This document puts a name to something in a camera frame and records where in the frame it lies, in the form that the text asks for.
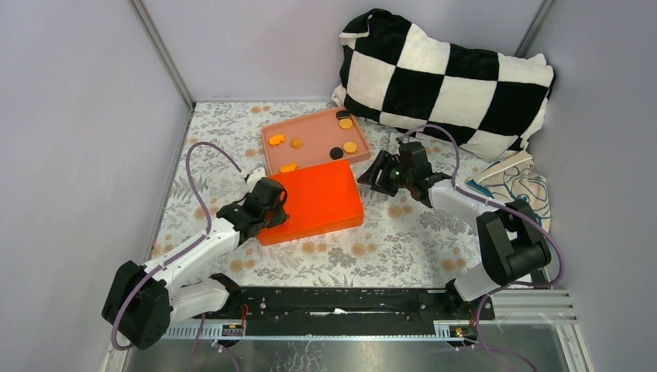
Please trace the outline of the orange box lid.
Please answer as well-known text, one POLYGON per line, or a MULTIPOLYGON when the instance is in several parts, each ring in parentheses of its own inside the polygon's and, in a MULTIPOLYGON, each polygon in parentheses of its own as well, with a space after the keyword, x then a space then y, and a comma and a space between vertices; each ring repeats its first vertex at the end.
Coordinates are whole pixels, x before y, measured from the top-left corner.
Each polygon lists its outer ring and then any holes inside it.
POLYGON ((270 178, 287 191, 284 211, 289 218, 320 223, 364 215, 356 180, 346 160, 275 174, 270 178))

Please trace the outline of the pink cookie tray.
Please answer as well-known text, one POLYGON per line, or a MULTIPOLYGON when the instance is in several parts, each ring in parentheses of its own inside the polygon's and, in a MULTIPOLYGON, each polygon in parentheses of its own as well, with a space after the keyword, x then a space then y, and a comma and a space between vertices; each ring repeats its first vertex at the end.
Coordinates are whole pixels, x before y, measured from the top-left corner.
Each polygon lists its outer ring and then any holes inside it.
POLYGON ((351 164, 369 160, 371 146, 356 117, 349 113, 353 127, 347 130, 341 129, 339 119, 335 116, 339 110, 346 109, 343 107, 327 109, 263 127, 261 140, 269 173, 279 174, 280 167, 290 163, 296 163, 299 168, 306 168, 337 161, 329 156, 330 149, 342 148, 342 145, 348 141, 357 143, 358 150, 352 154, 344 152, 344 157, 339 160, 347 160, 351 164), (284 134, 285 142, 278 146, 270 146, 268 139, 275 134, 284 134), (303 146, 300 149, 293 149, 290 142, 297 137, 302 138, 303 146))

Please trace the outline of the orange cookie box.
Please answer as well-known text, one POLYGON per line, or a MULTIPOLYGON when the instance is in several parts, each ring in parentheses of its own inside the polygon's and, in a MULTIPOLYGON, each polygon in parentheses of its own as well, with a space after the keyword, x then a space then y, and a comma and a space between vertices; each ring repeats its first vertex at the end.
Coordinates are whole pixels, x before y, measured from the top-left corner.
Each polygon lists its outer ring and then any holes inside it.
POLYGON ((363 220, 363 214, 340 220, 333 219, 320 221, 320 223, 314 223, 311 220, 295 220, 290 217, 282 225, 270 229, 264 229, 256 239, 262 246, 269 246, 361 226, 363 220))

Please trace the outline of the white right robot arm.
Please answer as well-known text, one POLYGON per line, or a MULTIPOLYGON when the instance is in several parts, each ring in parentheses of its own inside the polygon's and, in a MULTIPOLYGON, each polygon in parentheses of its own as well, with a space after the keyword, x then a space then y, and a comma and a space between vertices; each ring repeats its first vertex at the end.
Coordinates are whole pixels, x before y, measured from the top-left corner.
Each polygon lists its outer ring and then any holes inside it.
POLYGON ((454 319, 467 317, 475 309, 475 300, 552 260, 545 235, 526 201, 502 205, 468 195, 453 177, 433 171, 419 142, 402 143, 396 155, 381 150, 357 181, 390 196, 406 189, 414 200, 447 212, 476 233, 481 262, 445 286, 445 311, 454 319))

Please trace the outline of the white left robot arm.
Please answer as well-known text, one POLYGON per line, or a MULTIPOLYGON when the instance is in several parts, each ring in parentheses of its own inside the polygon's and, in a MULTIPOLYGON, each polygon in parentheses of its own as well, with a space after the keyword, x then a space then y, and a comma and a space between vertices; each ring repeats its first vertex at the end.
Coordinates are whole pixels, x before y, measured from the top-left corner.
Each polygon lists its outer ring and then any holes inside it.
POLYGON ((175 323, 210 312, 224 319, 236 315, 242 289, 234 280, 213 274, 197 284, 188 281, 206 263, 286 222, 286 200, 281 183, 262 177, 242 199, 222 207, 204 231, 174 250, 142 264, 125 262, 101 311, 112 325, 113 347, 144 350, 175 323))

